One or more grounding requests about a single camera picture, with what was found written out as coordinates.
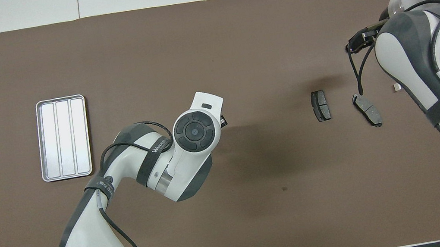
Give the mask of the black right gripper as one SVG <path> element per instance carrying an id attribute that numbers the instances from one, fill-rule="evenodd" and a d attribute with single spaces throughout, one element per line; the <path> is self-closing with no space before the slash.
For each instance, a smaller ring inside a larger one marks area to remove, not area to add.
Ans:
<path id="1" fill-rule="evenodd" d="M 361 51 L 363 48 L 372 46 L 377 38 L 378 33 L 381 30 L 380 26 L 367 27 L 365 31 L 359 31 L 349 39 L 346 48 L 347 53 L 355 54 Z"/>

